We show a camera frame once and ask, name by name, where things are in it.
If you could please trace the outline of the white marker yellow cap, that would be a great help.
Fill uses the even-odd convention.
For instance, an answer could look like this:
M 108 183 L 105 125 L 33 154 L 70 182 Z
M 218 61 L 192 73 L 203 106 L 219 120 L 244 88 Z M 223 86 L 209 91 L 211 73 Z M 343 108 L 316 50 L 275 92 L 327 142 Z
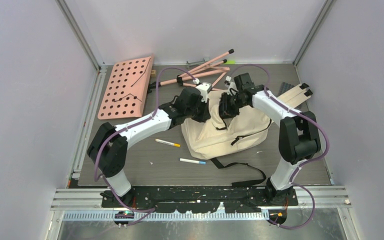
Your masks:
M 157 143 L 161 143 L 161 144 L 165 144 L 165 145 L 168 145 L 168 146 L 173 146 L 173 147 L 181 147 L 181 145 L 179 143 L 174 143 L 174 142 L 170 142 L 170 141 L 166 141 L 166 140 L 162 140 L 162 139 L 155 139 L 155 141 Z

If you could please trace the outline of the beige canvas backpack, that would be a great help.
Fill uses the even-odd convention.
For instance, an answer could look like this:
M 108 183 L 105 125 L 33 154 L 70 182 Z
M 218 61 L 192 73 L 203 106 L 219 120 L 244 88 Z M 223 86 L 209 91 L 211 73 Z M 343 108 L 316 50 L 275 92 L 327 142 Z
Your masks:
M 221 119 L 219 101 L 227 90 L 209 93 L 209 113 L 206 122 L 197 122 L 191 118 L 181 125 L 181 131 L 190 154 L 197 159 L 211 160 L 230 155 L 262 143 L 273 123 L 263 112 L 245 106 L 239 109 L 239 115 Z

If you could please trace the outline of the white marker blue cap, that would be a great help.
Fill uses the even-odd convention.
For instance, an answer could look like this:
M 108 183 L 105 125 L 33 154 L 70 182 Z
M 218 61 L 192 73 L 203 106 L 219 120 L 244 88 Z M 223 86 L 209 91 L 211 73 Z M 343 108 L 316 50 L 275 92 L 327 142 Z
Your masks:
M 183 163 L 191 163 L 191 164 L 198 164 L 198 165 L 205 165 L 206 164 L 205 161 L 186 159 L 186 158 L 180 158 L 179 161 L 183 162 Z

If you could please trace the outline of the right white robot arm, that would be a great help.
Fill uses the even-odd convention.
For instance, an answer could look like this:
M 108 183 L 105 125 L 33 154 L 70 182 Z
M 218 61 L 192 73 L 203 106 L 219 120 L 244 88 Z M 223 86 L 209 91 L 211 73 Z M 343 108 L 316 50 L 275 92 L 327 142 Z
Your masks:
M 278 149 L 281 159 L 266 181 L 265 200 L 279 205 L 293 190 L 293 182 L 304 163 L 321 150 L 316 117 L 311 111 L 301 112 L 276 97 L 264 85 L 255 85 L 248 73 L 226 77 L 227 92 L 221 95 L 221 118 L 239 115 L 249 106 L 269 117 L 279 127 Z

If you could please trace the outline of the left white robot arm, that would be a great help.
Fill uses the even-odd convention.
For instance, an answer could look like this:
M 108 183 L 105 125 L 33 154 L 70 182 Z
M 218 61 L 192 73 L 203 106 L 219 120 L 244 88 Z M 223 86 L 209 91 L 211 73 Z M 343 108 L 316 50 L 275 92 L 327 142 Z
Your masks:
M 94 179 L 105 181 L 116 203 L 128 207 L 134 199 L 124 171 L 129 148 L 156 133 L 183 124 L 186 119 L 200 123 L 210 119 L 211 90 L 208 84 L 188 86 L 174 100 L 161 104 L 148 115 L 116 126 L 105 122 L 99 127 L 86 153 L 94 163 Z

